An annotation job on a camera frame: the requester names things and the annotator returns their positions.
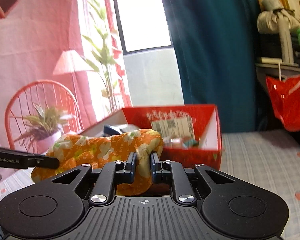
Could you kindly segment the orange floral cloth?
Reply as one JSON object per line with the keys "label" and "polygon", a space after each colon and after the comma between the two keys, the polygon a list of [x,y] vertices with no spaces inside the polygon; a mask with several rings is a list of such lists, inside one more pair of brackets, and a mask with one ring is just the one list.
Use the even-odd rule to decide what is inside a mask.
{"label": "orange floral cloth", "polygon": [[152,185],[149,155],[156,152],[161,156],[163,148],[164,142],[160,133],[152,129],[138,129],[99,138],[66,134],[61,136],[46,153],[47,157],[59,160],[59,167],[55,170],[36,167],[31,173],[31,179],[34,183],[38,183],[82,164],[102,168],[112,161],[127,161],[130,153],[135,152],[134,182],[117,186],[117,194],[140,195]]}

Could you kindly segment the dark blue snack packet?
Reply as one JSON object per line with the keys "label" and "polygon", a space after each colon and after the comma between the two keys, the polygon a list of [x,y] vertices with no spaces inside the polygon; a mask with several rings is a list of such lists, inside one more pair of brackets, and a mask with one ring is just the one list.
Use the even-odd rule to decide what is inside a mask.
{"label": "dark blue snack packet", "polygon": [[126,125],[104,125],[103,127],[103,133],[104,135],[120,135],[124,133],[124,129],[126,128]]}

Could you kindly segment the red strawberry cardboard box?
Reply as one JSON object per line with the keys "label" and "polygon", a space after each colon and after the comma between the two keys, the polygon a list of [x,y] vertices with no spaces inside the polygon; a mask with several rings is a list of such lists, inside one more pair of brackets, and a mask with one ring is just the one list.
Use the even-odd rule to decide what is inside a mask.
{"label": "red strawberry cardboard box", "polygon": [[100,137],[104,125],[133,124],[139,128],[151,128],[153,121],[183,117],[191,118],[194,138],[199,142],[199,146],[165,147],[160,159],[179,162],[186,168],[205,164],[218,170],[222,158],[222,137],[215,105],[126,107],[91,125],[80,134]]}

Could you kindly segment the potted spider plant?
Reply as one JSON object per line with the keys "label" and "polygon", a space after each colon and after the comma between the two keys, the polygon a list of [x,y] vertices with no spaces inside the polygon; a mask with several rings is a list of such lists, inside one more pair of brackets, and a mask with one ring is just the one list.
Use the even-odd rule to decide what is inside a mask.
{"label": "potted spider plant", "polygon": [[65,134],[76,115],[56,106],[43,108],[34,103],[33,108],[33,114],[15,118],[20,134],[12,141],[26,152],[44,153]]}

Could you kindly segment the pink floor lamp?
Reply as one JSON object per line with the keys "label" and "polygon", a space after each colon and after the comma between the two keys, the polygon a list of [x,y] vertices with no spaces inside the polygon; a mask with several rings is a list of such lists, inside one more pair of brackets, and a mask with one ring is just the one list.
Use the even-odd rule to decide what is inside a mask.
{"label": "pink floor lamp", "polygon": [[79,102],[76,73],[87,73],[92,71],[93,68],[91,68],[89,64],[86,63],[85,59],[83,59],[83,57],[81,57],[77,51],[64,50],[62,51],[53,69],[53,75],[71,75],[74,96],[77,102]]}

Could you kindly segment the tall green plant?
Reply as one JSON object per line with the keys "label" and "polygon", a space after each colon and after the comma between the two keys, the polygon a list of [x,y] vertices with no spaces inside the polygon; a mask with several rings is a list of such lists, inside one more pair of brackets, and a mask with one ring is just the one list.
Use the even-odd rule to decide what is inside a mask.
{"label": "tall green plant", "polygon": [[97,0],[87,0],[87,3],[92,24],[90,31],[82,36],[90,46],[90,56],[85,62],[102,81],[101,94],[108,100],[106,109],[108,113],[114,113],[121,107],[120,82],[123,78],[116,70],[117,60],[111,44],[113,34],[108,26],[106,7]]}

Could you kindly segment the pink sheer curtain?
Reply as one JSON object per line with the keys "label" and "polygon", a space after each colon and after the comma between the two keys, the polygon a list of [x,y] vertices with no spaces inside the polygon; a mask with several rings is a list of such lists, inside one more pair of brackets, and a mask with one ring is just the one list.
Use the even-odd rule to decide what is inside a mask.
{"label": "pink sheer curtain", "polygon": [[83,71],[83,61],[75,64],[75,73],[53,74],[63,52],[93,57],[87,41],[97,37],[90,17],[92,1],[105,8],[113,5],[113,0],[0,0],[10,7],[0,19],[0,146],[9,146],[4,124],[8,102],[19,88],[36,80],[56,80],[76,93],[84,127],[109,115],[101,79]]}

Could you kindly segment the red plastic bag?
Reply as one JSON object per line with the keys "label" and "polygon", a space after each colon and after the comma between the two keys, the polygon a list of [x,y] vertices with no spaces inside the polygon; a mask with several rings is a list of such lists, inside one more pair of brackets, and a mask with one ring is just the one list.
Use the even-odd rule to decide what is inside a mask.
{"label": "red plastic bag", "polygon": [[300,75],[283,81],[268,76],[266,85],[275,117],[286,130],[300,131]]}

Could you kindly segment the teal curtain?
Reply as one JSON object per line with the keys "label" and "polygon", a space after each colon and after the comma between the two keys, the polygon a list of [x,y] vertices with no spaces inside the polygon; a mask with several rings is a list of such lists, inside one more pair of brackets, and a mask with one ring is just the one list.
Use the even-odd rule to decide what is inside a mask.
{"label": "teal curtain", "polygon": [[225,133],[256,128],[258,0],[162,0],[186,104],[213,103]]}

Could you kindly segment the beige cloth bag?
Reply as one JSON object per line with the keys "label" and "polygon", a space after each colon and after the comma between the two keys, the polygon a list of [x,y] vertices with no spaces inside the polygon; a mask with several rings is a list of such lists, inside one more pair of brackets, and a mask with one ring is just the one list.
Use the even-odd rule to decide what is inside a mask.
{"label": "beige cloth bag", "polygon": [[294,10],[287,9],[280,0],[262,0],[265,11],[257,18],[257,29],[261,34],[278,34],[279,21],[284,20],[291,33],[300,29],[300,18],[295,15]]}

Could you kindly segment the white tube bottle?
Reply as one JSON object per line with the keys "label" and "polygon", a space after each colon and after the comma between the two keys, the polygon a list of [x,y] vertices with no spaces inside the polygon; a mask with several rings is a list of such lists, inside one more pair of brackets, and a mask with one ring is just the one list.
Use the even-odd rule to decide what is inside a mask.
{"label": "white tube bottle", "polygon": [[282,61],[285,63],[294,63],[293,47],[290,35],[290,29],[288,26],[288,21],[286,21],[282,16],[277,20],[281,50],[282,50]]}

